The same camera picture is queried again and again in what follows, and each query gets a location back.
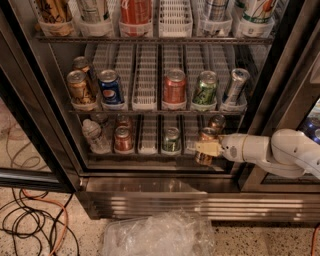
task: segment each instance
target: robotic arm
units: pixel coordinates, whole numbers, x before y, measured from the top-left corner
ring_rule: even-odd
[[[199,141],[196,150],[229,161],[248,162],[286,178],[298,178],[305,172],[320,179],[320,146],[302,132],[283,129],[273,136],[230,134],[219,142]]]

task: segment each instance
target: plastic bottle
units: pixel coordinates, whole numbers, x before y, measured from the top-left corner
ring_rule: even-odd
[[[93,153],[104,154],[110,151],[106,136],[97,122],[85,119],[83,121],[82,133],[87,139]]]

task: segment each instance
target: green soda can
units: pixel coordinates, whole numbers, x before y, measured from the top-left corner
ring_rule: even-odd
[[[205,70],[200,73],[193,92],[192,103],[197,105],[212,105],[218,87],[218,76],[215,72]]]

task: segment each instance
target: soda can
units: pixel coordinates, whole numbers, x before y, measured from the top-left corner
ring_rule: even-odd
[[[151,18],[150,0],[120,0],[121,18],[125,24],[146,24]]]
[[[242,89],[250,78],[247,70],[235,68],[231,71],[228,86],[223,93],[222,102],[227,105],[236,106]]]
[[[199,133],[199,141],[211,141],[218,139],[218,132],[214,128],[205,127]],[[196,151],[195,161],[201,165],[210,165],[212,156]]]
[[[307,137],[320,144],[320,120],[317,117],[307,117],[298,128]]]
[[[216,130],[218,134],[221,134],[226,126],[226,118],[224,115],[214,115],[209,119],[208,127]]]
[[[99,23],[110,19],[106,0],[77,0],[81,18],[86,23]]]
[[[130,131],[132,131],[132,128],[133,128],[132,117],[119,114],[116,119],[116,127],[119,127],[119,126],[128,127]]]
[[[170,104],[186,101],[186,75],[181,69],[170,69],[164,79],[163,101]]]
[[[90,104],[96,101],[92,94],[86,73],[82,70],[71,71],[67,75],[68,88],[76,104]]]
[[[176,127],[168,127],[164,130],[162,149],[167,152],[180,150],[180,131]]]
[[[111,69],[103,70],[98,75],[98,84],[105,104],[124,103],[121,81],[118,74]]]
[[[129,127],[119,126],[114,133],[114,148],[118,151],[128,151],[133,148],[132,132]]]
[[[73,70],[82,70],[87,74],[87,79],[90,84],[90,88],[92,91],[93,95],[97,95],[98,93],[98,88],[97,86],[94,86],[94,81],[95,81],[95,75],[94,75],[94,70],[92,65],[90,65],[88,59],[84,56],[79,56],[73,59],[73,64],[72,64],[72,69]]]
[[[242,20],[254,24],[268,23],[278,0],[250,0],[245,4]]]
[[[202,71],[197,79],[197,84],[192,96],[192,102],[197,105],[212,105],[219,84],[215,72]]]
[[[211,21],[222,21],[224,19],[229,0],[206,0],[203,15]]]

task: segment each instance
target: clear plastic container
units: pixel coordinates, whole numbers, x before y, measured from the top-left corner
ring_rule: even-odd
[[[83,36],[95,36],[95,37],[112,37],[114,36],[114,30],[111,20],[99,22],[96,24],[86,23],[83,20],[79,21],[79,27]]]
[[[147,24],[131,25],[119,21],[119,29],[121,37],[152,37],[153,25],[152,21]]]
[[[254,24],[249,21],[241,20],[242,13],[238,7],[234,6],[234,1],[229,2],[229,10],[231,9],[231,15],[233,19],[232,34],[234,37],[259,37],[267,38],[275,24],[274,19],[269,19],[265,24]]]
[[[159,36],[191,37],[192,11],[189,0],[160,0]]]
[[[39,25],[45,36],[78,36],[80,31],[72,19],[63,23],[46,23],[42,17],[38,19]]]
[[[205,0],[191,0],[197,36],[223,36],[229,35],[232,26],[232,17],[228,10],[222,21],[207,20],[203,15]]]

